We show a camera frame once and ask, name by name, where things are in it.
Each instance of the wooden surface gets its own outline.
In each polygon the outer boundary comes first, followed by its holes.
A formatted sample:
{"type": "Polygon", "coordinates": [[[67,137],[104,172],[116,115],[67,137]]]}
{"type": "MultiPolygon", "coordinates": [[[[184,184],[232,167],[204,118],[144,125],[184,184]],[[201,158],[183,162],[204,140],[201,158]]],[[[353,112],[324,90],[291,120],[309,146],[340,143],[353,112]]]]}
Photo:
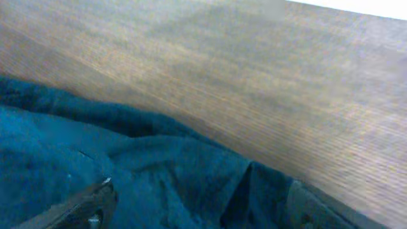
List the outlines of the wooden surface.
{"type": "Polygon", "coordinates": [[[405,228],[407,22],[231,2],[0,0],[0,71],[171,115],[405,228]]]}

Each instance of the wrinkled cloth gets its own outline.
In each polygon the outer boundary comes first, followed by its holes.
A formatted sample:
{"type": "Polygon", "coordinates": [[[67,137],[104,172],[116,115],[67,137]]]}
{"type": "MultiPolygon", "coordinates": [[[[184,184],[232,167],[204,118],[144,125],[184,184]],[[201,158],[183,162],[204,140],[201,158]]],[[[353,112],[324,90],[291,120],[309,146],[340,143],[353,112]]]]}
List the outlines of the wrinkled cloth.
{"type": "Polygon", "coordinates": [[[283,173],[162,114],[0,76],[0,228],[104,177],[119,194],[110,228],[292,225],[283,173]]]}

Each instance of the blue towel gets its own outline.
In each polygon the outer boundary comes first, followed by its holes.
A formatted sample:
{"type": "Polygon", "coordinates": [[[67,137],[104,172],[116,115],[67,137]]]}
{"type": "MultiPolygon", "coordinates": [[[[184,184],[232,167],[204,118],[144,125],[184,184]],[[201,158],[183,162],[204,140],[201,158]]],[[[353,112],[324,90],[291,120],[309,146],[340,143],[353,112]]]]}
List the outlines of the blue towel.
{"type": "Polygon", "coordinates": [[[103,177],[120,196],[110,228],[292,228],[304,220],[293,217],[301,207],[287,206],[289,193],[303,198],[290,191],[293,179],[167,116],[10,76],[0,76],[0,160],[0,228],[103,177]]]}

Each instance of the wooden table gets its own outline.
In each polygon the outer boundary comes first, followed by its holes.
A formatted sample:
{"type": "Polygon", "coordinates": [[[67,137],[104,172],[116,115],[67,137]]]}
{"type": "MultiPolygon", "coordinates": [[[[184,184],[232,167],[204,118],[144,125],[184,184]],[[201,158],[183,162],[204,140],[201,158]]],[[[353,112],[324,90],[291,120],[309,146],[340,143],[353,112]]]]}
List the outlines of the wooden table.
{"type": "Polygon", "coordinates": [[[299,3],[1,0],[0,71],[159,111],[407,225],[407,22],[299,3]]]}

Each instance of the blue fabric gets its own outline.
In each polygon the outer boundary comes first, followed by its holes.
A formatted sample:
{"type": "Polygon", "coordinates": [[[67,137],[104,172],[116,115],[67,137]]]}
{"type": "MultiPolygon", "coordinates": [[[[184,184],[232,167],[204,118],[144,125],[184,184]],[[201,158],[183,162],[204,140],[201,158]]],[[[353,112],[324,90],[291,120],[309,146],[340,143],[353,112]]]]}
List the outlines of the blue fabric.
{"type": "Polygon", "coordinates": [[[0,76],[0,228],[106,176],[111,228],[289,228],[282,173],[164,115],[0,76]]]}

